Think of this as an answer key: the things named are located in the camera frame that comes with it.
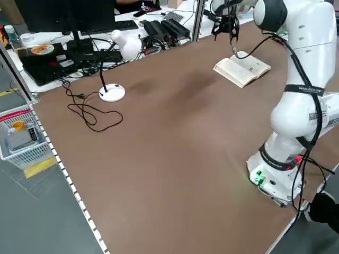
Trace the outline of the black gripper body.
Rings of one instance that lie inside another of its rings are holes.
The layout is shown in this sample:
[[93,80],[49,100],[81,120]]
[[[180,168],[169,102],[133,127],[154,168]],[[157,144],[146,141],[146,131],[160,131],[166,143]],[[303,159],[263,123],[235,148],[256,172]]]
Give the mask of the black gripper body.
[[221,17],[221,26],[223,28],[235,28],[238,25],[238,17],[236,15],[223,15]]

